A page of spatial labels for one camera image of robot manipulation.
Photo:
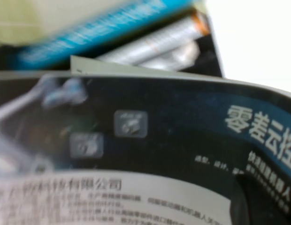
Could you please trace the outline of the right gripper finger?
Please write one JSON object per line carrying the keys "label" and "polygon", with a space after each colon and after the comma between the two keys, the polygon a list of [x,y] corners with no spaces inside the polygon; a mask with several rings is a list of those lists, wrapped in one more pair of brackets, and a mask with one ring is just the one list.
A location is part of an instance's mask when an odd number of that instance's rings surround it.
{"label": "right gripper finger", "polygon": [[237,175],[230,202],[233,225],[291,225],[291,219],[249,175]]}

